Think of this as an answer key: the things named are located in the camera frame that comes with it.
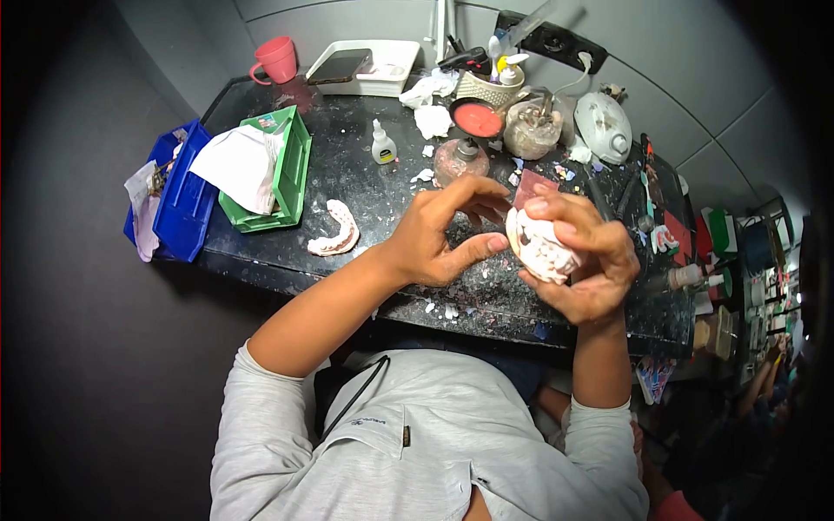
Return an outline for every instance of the toothbrush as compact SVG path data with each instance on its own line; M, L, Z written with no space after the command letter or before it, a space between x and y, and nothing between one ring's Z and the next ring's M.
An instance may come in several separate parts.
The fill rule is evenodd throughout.
M490 57L490 61L492 62L490 83L498 83L498 58L501 56L501 45L498 43L498 37L494 34L490 36L490 42L487 45L486 54Z

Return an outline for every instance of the hand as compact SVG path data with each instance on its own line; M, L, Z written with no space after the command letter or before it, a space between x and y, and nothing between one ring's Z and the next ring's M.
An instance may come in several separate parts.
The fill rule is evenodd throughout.
M779 358L780 354L781 350L779 349L779 343L772 345L771 348L767 350L765 361L770 363L776 363L776 359Z
M480 233L454 250L446 240L455 212L461 211L479 228L481 217L503 223L498 212L510 209L510 191L496 181L467 175L445 190L420 192L405 211L391 237L380 246L404 284L445 286L472 264L507 249L501 233Z
M619 222L604 223L588 198L540 184L534 191L539 197L527 201L527 215L553 221L556 237L588 258L571 274L570 286L541 282L525 269L519 277L573 324L610 317L640 272L628 232Z

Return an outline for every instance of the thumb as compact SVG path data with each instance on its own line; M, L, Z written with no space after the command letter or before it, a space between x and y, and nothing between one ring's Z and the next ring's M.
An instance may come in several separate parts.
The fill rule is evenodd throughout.
M447 271L460 273L475 263L501 253L510 246L502 233L479 233L466 239L443 257Z
M579 306L577 305L579 299L570 287L564 284L542 282L526 269L519 271L519 278L533 288L542 300L565 315L571 323L581 320Z

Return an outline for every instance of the workbench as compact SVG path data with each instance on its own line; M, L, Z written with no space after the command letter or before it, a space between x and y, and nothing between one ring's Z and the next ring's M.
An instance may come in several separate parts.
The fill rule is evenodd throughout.
M360 255L365 249L384 241L394 231L400 217L420 189L434 190L431 183L410 179L423 168L433 167L433 158L422 155L423 146L436 148L447 138L425 140L414 124L413 111L396 98L370 96L322 96L297 77L280 86L261 86L248 78L229 82L217 96L201 123L212 135L237 127L240 120L297 104L304 124L313 138L309 157L304 213L299 225L261 233L243 234L232 228L223 209L215 203L205 236L203 251L194 263L212 273L231 277L268 290L298 294L316 281L330 275ZM416 81L412 77L406 88ZM399 161L378 165L370 153L373 142L372 121L378 118L383 129L397 145ZM457 128L449 138L463 137ZM488 148L490 176L511 192L509 176L515 171L506 151ZM634 172L640 157L635 143L625 169L611 166L598 177L610 205L615 208ZM548 154L540 161L527 161L525 168L541 173L561 184L566 192L576 186L585 192L585 175L581 165L566 160L565 150ZM559 178L554 161L576 172L571 182ZM694 223L687 215L681 186L675 170L660 157L656 170L661 181L667 209L689 229ZM328 199L347 204L359 226L360 239L350 252L331 257L317 257L307 251L307 242L338 232L338 224L328 215ZM672 258L653 255L651 245L644 247L637 236L636 220L645 213L646 196L638 183L626 209L623 224L632 229L641 273L625 302L628 348L632 355L689 358L695 325L695 309L690 296L683 292L650 294L645 281L674 268ZM483 231L501 231L503 227L486 223ZM455 247L476 231L466 217L458 213L447 236ZM448 288L408 286L379 307L376 319L388 319L427 328L463 333L513 343L538 343L553 348L573 348L576 328L559 312L542 302L517 276L521 264L507 249L500 255L475 265ZM426 312L428 300L435 304ZM459 316L447 319L445 305L454 306ZM326 318L322 319L325 327Z

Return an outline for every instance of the green plastic crate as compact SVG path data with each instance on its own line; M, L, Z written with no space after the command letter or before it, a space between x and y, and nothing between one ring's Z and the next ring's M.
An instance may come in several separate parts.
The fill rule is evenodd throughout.
M260 119L270 118L275 125L263 127L259 122ZM270 129L279 128L286 119L290 121L284 130L284 147L278 155L278 161L275 162L275 177L272 182L272 192L281 209L272 215L258 215L243 208L225 193L220 192L218 195L220 207L226 212L226 217L242 233L294 226L301 219L312 138L301 121L298 108L293 105L273 113L244 119L240 126L251 125L269 133Z

